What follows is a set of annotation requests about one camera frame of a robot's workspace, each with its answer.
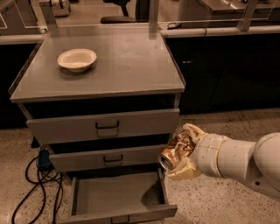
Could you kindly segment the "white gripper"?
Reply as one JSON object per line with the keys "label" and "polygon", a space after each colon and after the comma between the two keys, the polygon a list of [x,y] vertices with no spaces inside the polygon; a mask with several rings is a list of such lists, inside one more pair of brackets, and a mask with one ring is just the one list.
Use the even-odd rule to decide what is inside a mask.
{"label": "white gripper", "polygon": [[218,155],[222,144],[228,140],[228,137],[207,134],[198,126],[190,123],[184,124],[183,130],[196,144],[194,150],[196,162],[188,157],[183,159],[175,169],[167,172],[167,177],[172,180],[193,179],[197,178],[201,172],[206,176],[220,177]]}

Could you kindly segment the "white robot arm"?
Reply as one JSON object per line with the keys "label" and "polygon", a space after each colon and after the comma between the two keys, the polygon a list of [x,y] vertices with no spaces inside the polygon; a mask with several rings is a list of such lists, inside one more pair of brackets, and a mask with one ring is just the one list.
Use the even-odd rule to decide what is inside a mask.
{"label": "white robot arm", "polygon": [[249,142],[206,133],[187,123],[158,160],[170,179],[192,179],[201,174],[228,178],[258,193],[280,198],[279,132]]}

